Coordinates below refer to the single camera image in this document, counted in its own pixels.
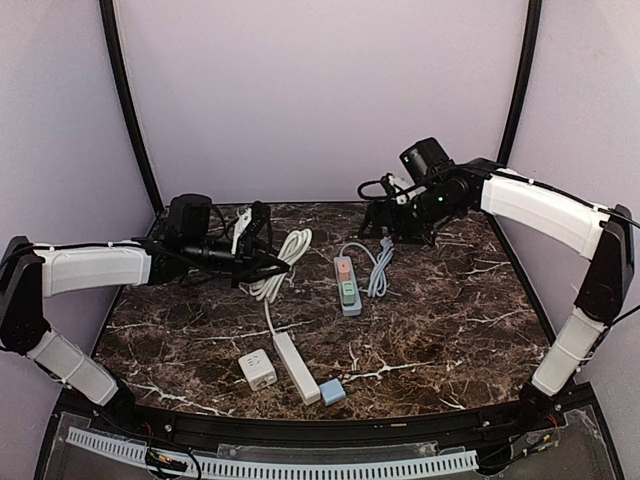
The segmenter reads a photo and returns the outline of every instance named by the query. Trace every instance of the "gray cable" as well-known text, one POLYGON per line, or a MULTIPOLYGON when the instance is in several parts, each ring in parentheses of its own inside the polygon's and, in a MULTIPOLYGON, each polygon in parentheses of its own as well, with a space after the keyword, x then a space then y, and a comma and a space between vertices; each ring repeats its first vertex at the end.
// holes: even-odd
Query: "gray cable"
POLYGON ((373 256, 367 247, 358 242, 346 243, 340 249, 341 257, 344 255, 344 251, 348 247, 358 247, 369 255, 369 258, 373 262, 373 270, 371 271, 369 286, 367 288, 367 296, 370 298, 384 297, 387 293, 387 287, 389 286, 385 268, 387 268, 387 265, 389 265, 393 259, 393 242, 389 237, 385 237, 380 240, 380 246, 382 247, 382 251, 378 254, 377 258, 373 256))

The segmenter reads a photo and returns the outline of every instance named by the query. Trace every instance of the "white ventilation grille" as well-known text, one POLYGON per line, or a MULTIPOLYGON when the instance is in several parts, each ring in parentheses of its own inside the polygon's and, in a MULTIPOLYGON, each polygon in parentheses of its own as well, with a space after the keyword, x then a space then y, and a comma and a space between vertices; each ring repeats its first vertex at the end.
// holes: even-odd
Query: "white ventilation grille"
MULTIPOLYGON (((128 465, 146 468, 147 446, 138 441, 117 440, 95 431, 70 427, 67 443, 128 465)), ((343 465, 242 462, 197 455, 196 458, 202 469, 202 478, 215 480, 413 480, 478 468, 475 450, 412 460, 343 465)), ((197 477, 193 462, 183 476, 197 477)))

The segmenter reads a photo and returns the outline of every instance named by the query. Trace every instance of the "white cube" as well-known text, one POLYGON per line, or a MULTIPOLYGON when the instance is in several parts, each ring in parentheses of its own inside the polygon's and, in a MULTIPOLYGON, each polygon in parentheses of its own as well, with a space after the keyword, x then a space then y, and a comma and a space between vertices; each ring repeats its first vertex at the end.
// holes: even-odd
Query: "white cube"
POLYGON ((251 390, 254 392, 261 388, 268 387, 278 380, 276 375, 276 369, 273 368, 273 364, 267 352, 263 349, 251 352, 238 360, 242 373, 249 382, 251 390))

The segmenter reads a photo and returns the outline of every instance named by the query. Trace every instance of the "lavender wall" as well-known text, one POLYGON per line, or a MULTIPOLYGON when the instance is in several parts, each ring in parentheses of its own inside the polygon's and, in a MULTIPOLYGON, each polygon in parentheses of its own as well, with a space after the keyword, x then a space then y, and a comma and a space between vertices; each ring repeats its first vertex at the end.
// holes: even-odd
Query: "lavender wall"
MULTIPOLYGON (((640 216, 640 4, 545 2, 511 166, 640 216)), ((587 268, 567 248, 508 224, 507 233, 553 323, 569 314, 587 268)), ((636 274, 627 308, 640 303, 636 274)), ((640 315, 608 337, 592 381, 629 479, 640 478, 640 315)))
MULTIPOLYGON (((97 1, 0 3, 0 248, 118 240, 152 211, 119 110, 97 1)), ((91 349, 112 289, 47 300, 66 336, 91 349)), ((59 389, 31 362, 0 354, 0 478, 30 479, 59 389)))
POLYGON ((495 157, 526 4, 118 1, 164 199, 354 199, 432 135, 495 157))

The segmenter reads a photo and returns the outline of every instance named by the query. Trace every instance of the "white backdrop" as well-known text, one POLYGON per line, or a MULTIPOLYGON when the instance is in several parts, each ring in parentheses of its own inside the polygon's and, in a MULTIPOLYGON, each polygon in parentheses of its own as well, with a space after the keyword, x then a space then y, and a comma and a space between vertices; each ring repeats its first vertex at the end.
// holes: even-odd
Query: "white backdrop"
POLYGON ((525 0, 117 2, 163 200, 341 200, 428 136, 495 158, 525 0))

